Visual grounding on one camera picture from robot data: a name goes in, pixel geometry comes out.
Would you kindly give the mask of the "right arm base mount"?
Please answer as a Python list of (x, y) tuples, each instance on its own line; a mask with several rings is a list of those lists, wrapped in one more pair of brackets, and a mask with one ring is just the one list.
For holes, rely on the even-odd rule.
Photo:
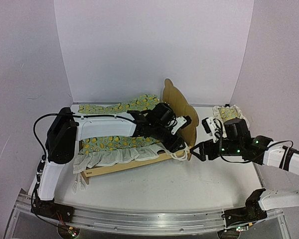
[(244, 207), (228, 209), (224, 211), (225, 228), (243, 227), (249, 223), (267, 218), (267, 212), (261, 209), (259, 200), (266, 189), (257, 189), (247, 198)]

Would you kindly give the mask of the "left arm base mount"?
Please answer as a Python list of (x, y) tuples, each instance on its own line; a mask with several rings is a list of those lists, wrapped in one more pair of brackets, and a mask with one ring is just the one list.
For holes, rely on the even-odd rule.
[(60, 223), (71, 223), (74, 207), (55, 203), (54, 200), (42, 201), (31, 198), (31, 212), (40, 219), (58, 220)]

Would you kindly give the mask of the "lemon print ruffled mattress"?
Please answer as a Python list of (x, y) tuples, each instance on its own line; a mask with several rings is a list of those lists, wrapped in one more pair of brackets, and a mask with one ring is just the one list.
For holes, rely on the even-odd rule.
[[(78, 112), (89, 115), (125, 113), (127, 110), (152, 110), (159, 103), (156, 95), (143, 95), (111, 106), (81, 104), (78, 106)], [(80, 173), (87, 168), (113, 166), (129, 163), (133, 160), (156, 159), (161, 151), (179, 161), (187, 159), (187, 153), (184, 151), (171, 153), (165, 149), (161, 142), (152, 137), (103, 136), (83, 139), (80, 141), (78, 155), (74, 159), (73, 172), (77, 175), (77, 179), (73, 185), (73, 190), (75, 191), (77, 187), (85, 188), (86, 183)]]

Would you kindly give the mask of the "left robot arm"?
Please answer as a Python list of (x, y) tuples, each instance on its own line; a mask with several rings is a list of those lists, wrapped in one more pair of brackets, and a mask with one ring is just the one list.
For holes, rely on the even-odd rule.
[(128, 110), (124, 113), (88, 115), (74, 113), (64, 107), (58, 113), (38, 118), (54, 117), (45, 143), (39, 142), (43, 156), (37, 168), (34, 194), (41, 201), (53, 201), (63, 167), (75, 154), (76, 142), (101, 136), (152, 137), (172, 153), (185, 148), (179, 130), (191, 124), (190, 116), (177, 116), (166, 103), (152, 110)]

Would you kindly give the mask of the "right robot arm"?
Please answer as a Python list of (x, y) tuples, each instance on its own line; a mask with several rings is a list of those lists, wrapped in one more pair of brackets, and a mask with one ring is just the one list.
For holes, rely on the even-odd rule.
[[(213, 138), (190, 149), (190, 153), (200, 161), (221, 158), (229, 162), (228, 156), (240, 156), (241, 164), (271, 166), (299, 176), (299, 150), (287, 146), (285, 140), (274, 141), (262, 135), (251, 137), (246, 121), (239, 118), (225, 122), (205, 118), (202, 125)], [(261, 212), (299, 207), (299, 187), (294, 190), (256, 190), (246, 200), (245, 205)]]

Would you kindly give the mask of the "wooden pet bed frame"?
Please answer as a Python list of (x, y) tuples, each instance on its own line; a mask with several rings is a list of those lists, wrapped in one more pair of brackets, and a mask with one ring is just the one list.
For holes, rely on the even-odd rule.
[[(165, 79), (164, 82), (164, 90), (162, 94), (162, 100), (169, 104), (169, 106), (172, 108), (174, 113), (177, 116), (190, 116), (192, 119), (192, 122), (189, 126), (187, 126), (184, 129), (180, 129), (179, 133), (181, 137), (184, 139), (186, 144), (188, 145), (188, 148), (192, 148), (194, 144), (196, 143), (197, 139), (197, 131), (196, 128), (199, 124), (199, 118), (197, 115), (196, 110), (193, 106), (191, 106), (185, 96), (180, 92), (178, 88), (176, 88), (172, 81), (170, 79)], [(161, 151), (158, 154), (158, 158), (151, 159), (147, 161), (131, 161), (129, 163), (124, 164), (115, 164), (113, 166), (107, 166), (107, 167), (93, 167), (91, 169), (86, 169), (83, 172), (80, 173), (80, 176), (84, 180), (86, 184), (89, 184), (89, 179), (94, 176), (109, 174), (113, 172), (119, 172), (123, 170), (128, 170), (132, 168), (137, 168), (149, 164), (154, 164), (158, 162), (162, 162), (168, 159), (172, 159), (170, 155), (167, 153)]]

